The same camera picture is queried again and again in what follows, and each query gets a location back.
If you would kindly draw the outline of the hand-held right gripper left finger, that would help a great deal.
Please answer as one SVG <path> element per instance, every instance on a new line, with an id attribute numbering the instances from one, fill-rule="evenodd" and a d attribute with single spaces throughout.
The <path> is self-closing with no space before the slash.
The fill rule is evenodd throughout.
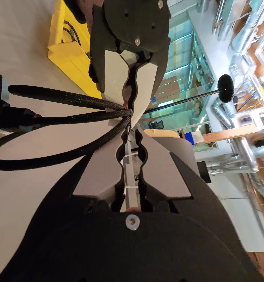
<path id="1" fill-rule="evenodd" d="M 105 200 L 112 211 L 119 212 L 125 200 L 123 158 L 128 129 L 95 150 L 73 195 Z"/>

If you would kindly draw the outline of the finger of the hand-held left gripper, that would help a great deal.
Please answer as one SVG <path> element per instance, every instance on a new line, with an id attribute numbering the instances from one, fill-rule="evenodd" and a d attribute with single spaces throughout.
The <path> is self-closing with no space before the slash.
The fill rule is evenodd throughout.
<path id="1" fill-rule="evenodd" d="M 131 127 L 136 125 L 150 103 L 157 68 L 158 66 L 152 63 L 145 63 L 137 68 L 136 96 L 133 101 Z"/>
<path id="2" fill-rule="evenodd" d="M 134 127 L 141 117 L 141 83 L 137 61 L 140 56 L 124 50 L 120 54 L 105 51 L 104 92 L 102 97 L 124 106 L 131 99 L 131 126 Z"/>

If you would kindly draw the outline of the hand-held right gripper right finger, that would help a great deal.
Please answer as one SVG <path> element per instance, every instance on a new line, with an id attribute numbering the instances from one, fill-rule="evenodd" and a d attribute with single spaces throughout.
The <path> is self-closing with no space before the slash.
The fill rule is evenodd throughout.
<path id="1" fill-rule="evenodd" d="M 171 153 L 143 130 L 135 131 L 138 157 L 142 161 L 138 190 L 141 211 L 152 212 L 161 202 L 191 198 L 191 193 Z"/>

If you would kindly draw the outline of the black monitor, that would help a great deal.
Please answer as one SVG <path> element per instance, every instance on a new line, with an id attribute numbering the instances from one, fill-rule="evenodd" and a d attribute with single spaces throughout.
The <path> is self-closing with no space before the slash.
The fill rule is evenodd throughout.
<path id="1" fill-rule="evenodd" d="M 207 184 L 211 184 L 211 178 L 210 178 L 208 168 L 207 168 L 205 161 L 197 162 L 197 167 L 198 167 L 198 170 L 199 170 L 200 177 Z"/>

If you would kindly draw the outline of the yellow plastic bin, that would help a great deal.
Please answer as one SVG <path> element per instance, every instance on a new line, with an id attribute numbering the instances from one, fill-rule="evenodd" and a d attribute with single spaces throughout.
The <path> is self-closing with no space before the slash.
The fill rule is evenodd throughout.
<path id="1" fill-rule="evenodd" d="M 90 97 L 101 98 L 89 76 L 90 35 L 64 1 L 56 2 L 49 30 L 48 58 Z"/>

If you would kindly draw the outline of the black pole with round disc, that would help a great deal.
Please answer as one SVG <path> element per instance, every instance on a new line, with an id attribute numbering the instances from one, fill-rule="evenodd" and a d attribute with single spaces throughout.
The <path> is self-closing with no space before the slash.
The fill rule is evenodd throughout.
<path id="1" fill-rule="evenodd" d="M 224 74 L 222 75 L 219 80 L 218 80 L 218 89 L 214 90 L 214 91 L 210 91 L 208 93 L 203 93 L 203 94 L 199 94 L 197 96 L 194 97 L 189 97 L 177 102 L 173 102 L 167 105 L 163 105 L 157 108 L 151 108 L 146 110 L 143 114 L 148 114 L 148 113 L 152 113 L 158 110 L 162 110 L 162 109 L 166 109 L 172 106 L 176 106 L 179 104 L 184 104 L 186 102 L 189 101 L 193 101 L 196 99 L 200 99 L 200 98 L 204 98 L 204 97 L 208 97 L 214 94 L 218 94 L 218 97 L 220 98 L 220 100 L 223 103 L 228 103 L 232 100 L 233 96 L 234 96 L 234 84 L 233 84 L 233 80 L 232 78 L 228 75 L 228 74 Z"/>

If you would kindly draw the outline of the smooth silver pipes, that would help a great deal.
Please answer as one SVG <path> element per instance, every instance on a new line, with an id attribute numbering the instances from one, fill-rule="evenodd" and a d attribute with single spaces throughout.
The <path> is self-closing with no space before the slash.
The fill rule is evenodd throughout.
<path id="1" fill-rule="evenodd" d="M 246 138 L 248 135 L 258 132 L 253 117 L 255 118 L 257 115 L 252 116 L 248 111 L 245 114 L 235 111 L 229 118 L 232 129 L 235 129 L 238 134 L 239 156 L 246 163 L 246 168 L 241 170 L 245 171 L 245 173 L 257 173 L 259 171 L 258 162 Z"/>

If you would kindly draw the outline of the silver spiral air duct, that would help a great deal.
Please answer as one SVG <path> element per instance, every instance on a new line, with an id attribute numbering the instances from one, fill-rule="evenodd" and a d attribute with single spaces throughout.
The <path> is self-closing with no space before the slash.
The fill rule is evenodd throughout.
<path id="1" fill-rule="evenodd" d="M 222 100 L 217 97 L 211 104 L 211 110 L 226 129 L 232 129 L 230 118 L 237 112 L 233 99 L 228 103 L 223 103 Z"/>

